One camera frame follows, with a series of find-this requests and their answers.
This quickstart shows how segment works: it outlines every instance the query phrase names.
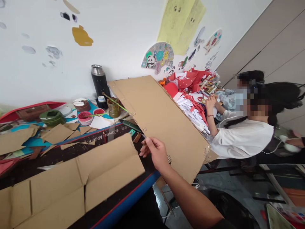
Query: white shirt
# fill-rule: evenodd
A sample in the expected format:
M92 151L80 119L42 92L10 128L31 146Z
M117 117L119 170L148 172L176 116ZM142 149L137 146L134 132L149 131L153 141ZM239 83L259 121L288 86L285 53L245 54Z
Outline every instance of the white shirt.
M234 116L236 112L226 110L222 115L222 121L230 119L217 124L218 134L207 138L211 149L219 156L218 159L252 157L264 150L273 136L273 126L249 119L225 129L227 121L241 118L233 118Z

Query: paintbrush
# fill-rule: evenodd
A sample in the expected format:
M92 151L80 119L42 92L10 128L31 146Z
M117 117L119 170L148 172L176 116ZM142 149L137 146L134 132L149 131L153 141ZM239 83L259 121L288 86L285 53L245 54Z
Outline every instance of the paintbrush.
M127 111L128 112L128 110L126 110L124 107L122 107L121 105L119 105L116 101L114 101L112 98L110 98L108 95L106 95L104 92L102 92L102 94L104 95L104 96L106 96L107 98L109 98L112 102L114 102L115 104L117 104L120 108L122 108L124 111Z

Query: black hair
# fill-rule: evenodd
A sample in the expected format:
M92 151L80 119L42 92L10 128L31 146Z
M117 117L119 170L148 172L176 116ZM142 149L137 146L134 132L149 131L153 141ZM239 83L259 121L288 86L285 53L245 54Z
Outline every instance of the black hair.
M296 102L301 90L293 83L279 82L271 84L257 83L248 90L247 98L250 100L251 110L256 110L261 103L267 103L270 107L268 113L268 124L277 125L276 115L288 107L290 103ZM228 121L224 127L228 128L245 121L248 116Z
M252 81L264 83L264 73L259 70L247 71L237 75L243 83L251 83Z

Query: black thermos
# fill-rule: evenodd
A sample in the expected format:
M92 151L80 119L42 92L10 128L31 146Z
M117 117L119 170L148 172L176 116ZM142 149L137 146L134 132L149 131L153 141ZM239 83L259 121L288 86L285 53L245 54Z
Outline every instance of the black thermos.
M91 65L91 75L97 96L102 96L102 92L110 96L110 90L107 85L106 74L100 65Z

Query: girl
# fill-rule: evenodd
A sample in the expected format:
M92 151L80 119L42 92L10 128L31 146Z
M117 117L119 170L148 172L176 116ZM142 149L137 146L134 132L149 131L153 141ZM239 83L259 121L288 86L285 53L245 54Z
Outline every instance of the girl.
M276 114L298 100L300 89L292 83L255 83L250 85L243 101L244 117L228 111L217 102L217 95L206 101L211 149L223 158L248 158L260 153L271 141L277 124ZM216 126L213 107L222 115Z

